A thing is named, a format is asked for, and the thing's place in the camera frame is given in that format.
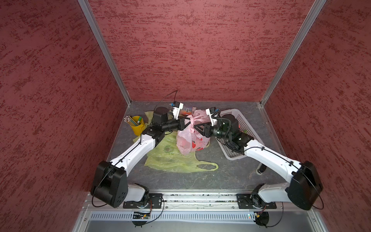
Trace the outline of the pink plastic bag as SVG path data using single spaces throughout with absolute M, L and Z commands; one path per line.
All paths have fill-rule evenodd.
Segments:
M 205 110 L 196 110 L 192 116 L 194 118 L 194 126 L 197 124 L 210 122 Z M 187 155 L 191 152 L 202 150 L 208 147 L 210 138 L 197 138 L 193 127 L 179 130 L 177 133 L 176 142 L 180 153 Z

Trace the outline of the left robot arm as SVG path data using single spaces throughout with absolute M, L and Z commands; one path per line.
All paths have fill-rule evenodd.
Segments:
M 190 123 L 179 117 L 184 105 L 171 103 L 173 119 L 168 119 L 168 109 L 159 107 L 154 110 L 150 126 L 139 136 L 139 139 L 118 157 L 111 161 L 102 161 L 97 166 L 91 187 L 92 198 L 97 198 L 113 208 L 124 202 L 137 202 L 147 205 L 149 190 L 139 184 L 128 184 L 127 176 L 135 165 L 152 151 L 165 137 L 166 132 L 182 131 Z

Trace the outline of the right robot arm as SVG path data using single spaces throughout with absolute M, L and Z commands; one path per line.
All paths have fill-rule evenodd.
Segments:
M 271 202 L 291 202 L 302 210 L 314 207 L 323 185 L 311 162 L 290 159 L 264 146 L 242 132 L 233 115 L 220 116 L 216 112 L 210 118 L 210 122 L 197 124 L 194 129 L 204 137 L 221 138 L 231 151 L 257 160 L 285 180 L 280 184 L 259 184 L 250 195 L 254 208 L 264 208 Z

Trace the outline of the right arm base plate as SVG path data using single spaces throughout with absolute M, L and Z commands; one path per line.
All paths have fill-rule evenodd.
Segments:
M 251 196 L 251 194 L 236 194 L 237 203 L 239 209 L 253 209 L 253 210 L 264 210 L 264 209 L 276 209 L 276 203 L 264 202 L 258 195 Z

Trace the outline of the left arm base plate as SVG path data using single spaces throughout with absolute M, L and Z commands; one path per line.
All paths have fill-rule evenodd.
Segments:
M 138 209 L 138 210 L 150 210 L 160 209 L 164 205 L 163 194 L 161 193 L 149 193 L 145 194 L 143 199 L 139 202 L 124 202 L 124 209 Z

